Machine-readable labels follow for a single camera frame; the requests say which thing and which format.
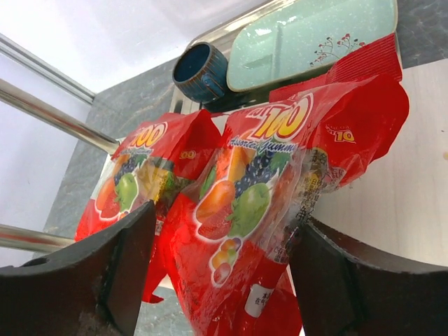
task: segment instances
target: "white wall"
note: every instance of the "white wall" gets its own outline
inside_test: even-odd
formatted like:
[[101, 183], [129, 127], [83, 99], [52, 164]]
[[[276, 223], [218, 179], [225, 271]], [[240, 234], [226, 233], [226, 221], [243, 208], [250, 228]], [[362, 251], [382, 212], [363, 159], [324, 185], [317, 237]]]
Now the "white wall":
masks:
[[[85, 121], [90, 106], [0, 54], [0, 78]], [[77, 140], [0, 102], [0, 223], [42, 231]], [[0, 248], [0, 266], [32, 253]]]
[[94, 92], [266, 0], [2, 0], [0, 33]]

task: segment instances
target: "teacup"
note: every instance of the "teacup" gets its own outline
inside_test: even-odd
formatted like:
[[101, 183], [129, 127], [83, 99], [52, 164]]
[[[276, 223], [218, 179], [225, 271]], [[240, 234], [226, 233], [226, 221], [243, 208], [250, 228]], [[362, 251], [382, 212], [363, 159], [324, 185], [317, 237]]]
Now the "teacup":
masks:
[[223, 97], [228, 61], [216, 47], [200, 42], [186, 50], [173, 70], [173, 81], [194, 102], [207, 104]]

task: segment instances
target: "plum blossom pattern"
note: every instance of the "plum blossom pattern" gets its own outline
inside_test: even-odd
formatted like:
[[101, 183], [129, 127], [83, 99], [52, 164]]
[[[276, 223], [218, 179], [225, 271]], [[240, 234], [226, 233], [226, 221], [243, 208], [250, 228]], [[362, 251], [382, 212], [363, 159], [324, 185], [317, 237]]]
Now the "plum blossom pattern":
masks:
[[360, 42], [358, 38], [351, 39], [350, 33], [345, 34], [338, 42], [334, 43], [331, 37], [327, 37], [325, 43], [318, 45], [318, 50], [314, 51], [316, 54], [316, 59], [310, 62], [309, 65], [314, 67], [316, 64], [322, 64], [324, 60], [328, 58], [333, 58], [335, 60], [340, 59], [334, 51], [335, 48], [344, 48], [344, 56], [351, 53], [352, 51], [365, 46], [365, 42]]

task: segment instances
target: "red packaging flap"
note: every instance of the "red packaging flap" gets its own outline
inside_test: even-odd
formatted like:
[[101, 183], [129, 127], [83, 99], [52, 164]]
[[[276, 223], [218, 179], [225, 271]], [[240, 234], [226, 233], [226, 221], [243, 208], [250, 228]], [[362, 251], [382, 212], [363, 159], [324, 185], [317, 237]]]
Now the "red packaging flap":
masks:
[[394, 33], [349, 53], [334, 63], [328, 73], [306, 82], [280, 87], [271, 91], [269, 101], [279, 102], [297, 92], [307, 91], [331, 83], [357, 81], [379, 74], [387, 74], [398, 82], [403, 79]]

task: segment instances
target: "white table surface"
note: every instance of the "white table surface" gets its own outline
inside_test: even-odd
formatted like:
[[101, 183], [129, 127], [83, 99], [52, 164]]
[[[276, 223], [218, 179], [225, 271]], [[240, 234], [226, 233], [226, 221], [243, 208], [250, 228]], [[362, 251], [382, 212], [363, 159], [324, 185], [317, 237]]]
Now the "white table surface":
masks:
[[314, 216], [396, 255], [448, 266], [448, 59], [403, 71], [409, 118], [389, 153]]

